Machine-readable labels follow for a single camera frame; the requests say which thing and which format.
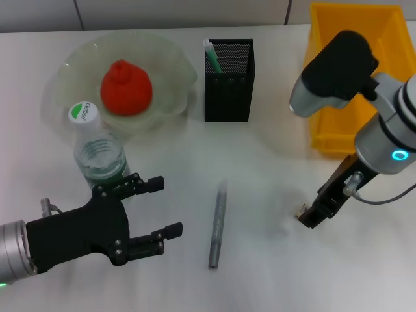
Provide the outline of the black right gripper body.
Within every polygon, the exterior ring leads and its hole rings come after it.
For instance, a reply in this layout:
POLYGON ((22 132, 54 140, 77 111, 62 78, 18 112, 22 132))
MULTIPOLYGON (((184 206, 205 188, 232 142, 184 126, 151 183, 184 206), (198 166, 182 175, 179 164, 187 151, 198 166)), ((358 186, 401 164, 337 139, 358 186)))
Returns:
POLYGON ((378 173, 370 169, 357 155, 347 156, 318 190, 317 209, 337 212, 350 198, 350 195, 344 193, 349 182, 353 183, 353 190, 359 190, 377 175, 378 173))

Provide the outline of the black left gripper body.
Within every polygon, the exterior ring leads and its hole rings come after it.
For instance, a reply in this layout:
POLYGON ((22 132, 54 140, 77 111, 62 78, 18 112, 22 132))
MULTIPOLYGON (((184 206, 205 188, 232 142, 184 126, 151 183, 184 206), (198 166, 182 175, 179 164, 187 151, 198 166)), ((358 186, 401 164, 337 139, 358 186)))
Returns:
POLYGON ((116 266, 128 262, 129 224, 121 199, 108 186, 94 187, 83 207, 26 224, 29 250, 38 273, 99 253, 116 266))

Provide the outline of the clear green-label water bottle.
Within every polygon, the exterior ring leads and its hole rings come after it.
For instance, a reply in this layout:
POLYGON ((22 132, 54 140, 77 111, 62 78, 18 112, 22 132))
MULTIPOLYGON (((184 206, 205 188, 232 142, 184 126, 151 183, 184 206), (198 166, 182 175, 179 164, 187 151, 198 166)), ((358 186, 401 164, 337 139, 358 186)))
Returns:
POLYGON ((73 156, 91 189, 131 174, 121 140, 93 103, 76 103, 68 119, 74 130, 73 156))

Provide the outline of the grey marker pen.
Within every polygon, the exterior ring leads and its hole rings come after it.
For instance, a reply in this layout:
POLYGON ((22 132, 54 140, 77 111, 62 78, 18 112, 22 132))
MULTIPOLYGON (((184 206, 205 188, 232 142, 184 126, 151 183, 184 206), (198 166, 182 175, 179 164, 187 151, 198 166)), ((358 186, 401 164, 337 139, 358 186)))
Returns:
POLYGON ((223 180, 219 185, 216 196, 216 205, 213 219, 213 228, 211 233, 211 245, 208 264, 210 269, 217 269, 219 264, 228 195, 227 189, 228 182, 226 180, 223 180))

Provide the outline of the orange fruit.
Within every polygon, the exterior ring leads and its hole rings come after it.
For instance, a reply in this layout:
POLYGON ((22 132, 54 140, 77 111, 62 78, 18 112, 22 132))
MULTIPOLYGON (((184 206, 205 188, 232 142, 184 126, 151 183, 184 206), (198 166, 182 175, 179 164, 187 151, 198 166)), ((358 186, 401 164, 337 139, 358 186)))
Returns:
POLYGON ((149 75, 143 69, 120 59, 104 75, 100 96, 110 113, 135 116, 150 107, 153 88, 149 75))

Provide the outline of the green utility knife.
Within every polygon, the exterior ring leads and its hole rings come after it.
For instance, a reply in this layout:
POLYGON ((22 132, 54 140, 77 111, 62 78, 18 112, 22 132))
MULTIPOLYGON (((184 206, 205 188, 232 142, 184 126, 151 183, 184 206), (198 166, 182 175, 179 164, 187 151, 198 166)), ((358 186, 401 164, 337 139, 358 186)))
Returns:
POLYGON ((203 47, 213 70, 216 73, 222 73, 214 45, 209 41, 209 39, 205 39, 203 41, 203 47))

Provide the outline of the clear wavy glass fruit plate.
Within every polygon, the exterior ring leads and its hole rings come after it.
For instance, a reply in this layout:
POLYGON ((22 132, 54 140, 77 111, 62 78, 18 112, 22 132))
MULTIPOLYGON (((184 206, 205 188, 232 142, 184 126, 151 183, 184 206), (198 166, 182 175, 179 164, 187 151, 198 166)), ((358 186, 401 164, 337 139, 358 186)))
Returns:
POLYGON ((197 73, 185 52, 162 36, 138 30, 115 31, 78 47, 58 69, 44 91, 40 116, 63 142, 70 144, 72 105, 89 101, 103 121, 123 140, 171 120, 186 110, 197 73), (101 100, 101 82, 111 65, 125 60, 143 69, 153 88, 148 109, 136 116, 110 113, 101 100))

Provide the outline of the black mesh pen holder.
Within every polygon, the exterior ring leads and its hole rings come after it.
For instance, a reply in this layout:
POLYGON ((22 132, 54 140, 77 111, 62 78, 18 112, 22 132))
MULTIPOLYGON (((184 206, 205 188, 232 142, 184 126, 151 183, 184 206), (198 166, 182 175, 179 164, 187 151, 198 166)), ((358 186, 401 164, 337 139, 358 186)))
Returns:
POLYGON ((255 80, 252 39, 209 39, 222 73, 216 73, 205 54, 204 119, 207 123, 247 122, 255 80))

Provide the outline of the yellow plastic bin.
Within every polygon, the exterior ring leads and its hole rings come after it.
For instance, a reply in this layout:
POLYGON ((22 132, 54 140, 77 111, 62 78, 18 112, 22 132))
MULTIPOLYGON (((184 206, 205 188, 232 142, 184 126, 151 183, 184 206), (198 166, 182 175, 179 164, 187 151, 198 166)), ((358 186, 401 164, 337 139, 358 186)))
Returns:
MULTIPOLYGON (((388 73, 402 82, 416 73, 416 51, 400 6, 312 3, 310 11, 305 65, 337 33, 351 30, 368 41, 379 62, 379 72, 388 73)), ((352 154, 356 133, 375 112, 362 95, 356 95, 343 110, 326 107, 318 111, 309 118, 311 147, 329 157, 352 154)))

